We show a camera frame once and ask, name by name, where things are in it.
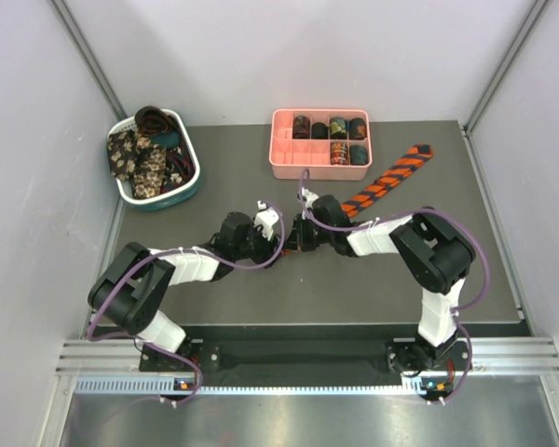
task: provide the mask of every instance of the pink tray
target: pink tray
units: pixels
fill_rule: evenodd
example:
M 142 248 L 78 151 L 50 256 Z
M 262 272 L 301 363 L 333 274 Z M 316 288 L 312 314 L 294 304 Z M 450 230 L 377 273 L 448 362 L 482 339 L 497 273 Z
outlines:
M 325 123 L 335 116 L 347 121 L 363 118 L 366 123 L 367 138 L 364 140 L 294 140 L 292 123 L 295 116 L 305 115 L 314 123 Z M 271 144 L 269 145 L 269 162 L 273 175 L 278 179 L 298 179 L 302 169 L 310 169 L 313 180 L 361 180 L 373 163 L 369 116 L 362 110 L 353 109 L 279 109 L 273 114 L 271 123 Z M 332 165 L 329 162 L 329 147 L 332 142 L 359 144 L 366 147 L 369 162 L 366 165 Z

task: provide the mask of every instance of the aluminum frame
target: aluminum frame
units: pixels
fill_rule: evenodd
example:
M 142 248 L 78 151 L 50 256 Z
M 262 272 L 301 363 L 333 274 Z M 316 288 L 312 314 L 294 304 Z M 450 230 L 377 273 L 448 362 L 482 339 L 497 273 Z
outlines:
M 559 356 L 551 338 L 474 338 L 472 346 L 474 356 L 470 376 L 540 376 L 551 406 L 553 420 L 559 431 Z M 54 386 L 53 399 L 36 445 L 60 445 L 64 422 L 76 391 L 82 394 L 120 394 L 112 384 L 121 384 L 123 389 L 119 391 L 124 394 L 145 394 L 145 386 L 130 386 L 140 383 L 153 386 L 153 394 L 158 394 L 158 383 L 171 378 L 188 379 L 193 375 L 191 372 L 140 372 L 141 355 L 131 340 L 104 340 L 97 343 L 87 340 L 66 341 L 55 372 L 57 383 Z M 439 373 L 430 372 L 427 375 L 435 376 Z M 206 386 L 202 394 L 407 396 L 417 394 L 417 390 L 416 381 L 403 378 L 400 386 Z
M 83 60 L 86 62 L 89 70 L 94 76 L 104 98 L 110 104 L 114 114 L 123 119 L 127 115 L 124 108 L 116 96 L 111 84 L 109 83 L 101 65 L 93 55 L 87 40 L 79 29 L 73 14 L 64 0 L 49 0 L 52 4 L 56 15 L 62 21 L 71 40 L 79 50 Z M 530 8 L 525 20 L 518 31 L 517 35 L 511 42 L 505 56 L 503 57 L 499 67 L 491 77 L 484 93 L 477 102 L 469 121 L 462 127 L 465 130 L 465 139 L 470 152 L 470 158 L 474 165 L 476 177 L 481 185 L 483 199 L 489 213 L 491 224 L 498 240 L 499 249 L 503 255 L 504 265 L 508 277 L 512 281 L 515 288 L 514 296 L 516 303 L 522 307 L 522 311 L 529 314 L 525 303 L 522 302 L 521 285 L 517 281 L 515 266 L 511 260 L 509 250 L 505 238 L 501 232 L 497 211 L 492 203 L 491 194 L 484 180 L 484 174 L 480 165 L 480 160 L 476 155 L 475 145 L 472 142 L 471 133 L 476 128 L 481 117 L 484 115 L 488 104 L 497 93 L 501 82 L 510 70 L 517 55 L 524 47 L 528 37 L 533 32 L 538 23 L 539 18 L 545 10 L 550 0 L 535 0 Z M 111 258 L 113 247 L 116 243 L 117 230 L 120 226 L 120 216 L 122 207 L 118 204 L 118 210 L 115 216 L 117 220 L 113 221 L 112 231 L 106 245 L 104 260 Z M 534 325 L 534 320 L 528 316 L 528 323 Z M 538 328 L 532 327 L 534 333 L 538 333 Z M 475 348 L 473 366 L 474 370 L 471 375 L 518 375 L 530 374 L 539 375 L 545 390 L 547 400 L 552 412 L 552 418 L 559 433 L 559 358 L 551 338 L 546 337 L 526 337 L 526 338 L 490 338 L 490 339 L 473 339 Z M 40 437 L 36 443 L 38 446 L 58 446 L 61 442 L 61 435 L 64 428 L 64 421 L 68 414 L 72 396 L 76 390 L 78 380 L 83 377 L 101 376 L 117 376 L 117 377 L 161 377 L 164 374 L 139 372 L 138 365 L 140 361 L 140 353 L 134 348 L 132 342 L 128 341 L 110 341 L 100 342 L 92 345 L 90 342 L 83 340 L 71 340 L 65 343 L 62 350 L 61 360 L 59 361 L 56 371 L 56 382 L 53 389 L 52 400 L 48 408 L 45 423 L 42 426 Z M 297 392 L 298 388 L 282 388 L 281 392 L 291 393 Z M 231 389 L 219 389 L 221 393 L 232 392 Z M 251 388 L 249 393 L 263 389 Z M 345 392 L 355 392 L 356 389 L 345 389 Z

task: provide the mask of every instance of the teal basket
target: teal basket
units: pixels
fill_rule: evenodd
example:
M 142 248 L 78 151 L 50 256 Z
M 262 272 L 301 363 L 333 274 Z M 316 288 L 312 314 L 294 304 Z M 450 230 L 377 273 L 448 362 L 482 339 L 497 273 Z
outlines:
M 180 116 L 170 109 L 161 109 L 162 112 L 168 114 L 178 121 L 180 125 L 180 130 L 183 133 L 184 140 L 186 141 L 186 147 L 188 147 L 188 151 L 190 152 L 190 157 L 193 160 L 193 164 L 195 165 L 195 175 L 193 178 L 185 185 L 176 188 L 172 191 L 169 191 L 166 194 L 160 194 L 159 196 L 151 197 L 151 198 L 134 198 L 132 196 L 132 187 L 130 186 L 130 182 L 121 182 L 119 179 L 116 179 L 116 184 L 118 185 L 118 192 L 122 197 L 127 205 L 133 207 L 137 210 L 142 211 L 157 211 L 162 210 L 167 207 L 171 207 L 172 205 L 187 200 L 188 198 L 192 197 L 198 190 L 198 185 L 200 183 L 200 175 L 201 175 L 201 166 L 198 163 L 197 154 L 195 154 L 195 149 L 193 148 L 193 143 L 190 141 L 190 137 L 188 136 L 188 132 L 184 127 L 183 120 Z M 125 130 L 136 130 L 137 125 L 134 122 L 134 117 L 127 118 L 123 121 L 120 121 L 118 124 L 110 129 L 108 136 L 113 133 L 123 132 Z

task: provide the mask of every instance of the white wall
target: white wall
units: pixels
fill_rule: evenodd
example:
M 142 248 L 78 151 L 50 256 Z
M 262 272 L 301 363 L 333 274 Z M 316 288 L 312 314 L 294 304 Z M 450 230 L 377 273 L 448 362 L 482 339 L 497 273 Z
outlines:
M 559 0 L 474 138 L 530 312 L 559 349 Z
M 127 113 L 153 103 L 214 125 L 280 107 L 463 122 L 532 0 L 68 4 Z
M 0 1 L 0 447 L 31 445 L 116 193 L 114 116 L 47 1 Z

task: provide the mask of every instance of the dark gray tabletop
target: dark gray tabletop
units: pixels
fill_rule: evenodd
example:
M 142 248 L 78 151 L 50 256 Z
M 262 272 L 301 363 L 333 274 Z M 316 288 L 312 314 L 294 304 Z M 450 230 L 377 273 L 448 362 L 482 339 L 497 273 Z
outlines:
M 297 181 L 273 176 L 268 161 L 270 126 L 199 127 L 189 133 L 203 169 L 199 191 L 167 210 L 126 209 L 118 249 L 132 240 L 158 249 L 205 242 L 229 211 L 254 215 L 258 199 L 279 205 L 291 226 L 299 210 L 294 197 Z M 363 181 L 314 181 L 309 188 L 344 201 L 413 144 L 432 144 L 434 158 L 358 218 L 426 205 L 456 216 L 481 241 L 493 270 L 491 292 L 462 319 L 518 321 L 457 122 L 373 123 L 371 142 L 373 165 Z M 478 264 L 464 287 L 462 303 L 480 289 L 483 274 Z M 397 255 L 350 259 L 323 247 L 281 259 L 271 269 L 235 271 L 221 281 L 170 288 L 162 310 L 181 324 L 405 323 L 418 322 L 421 291 Z

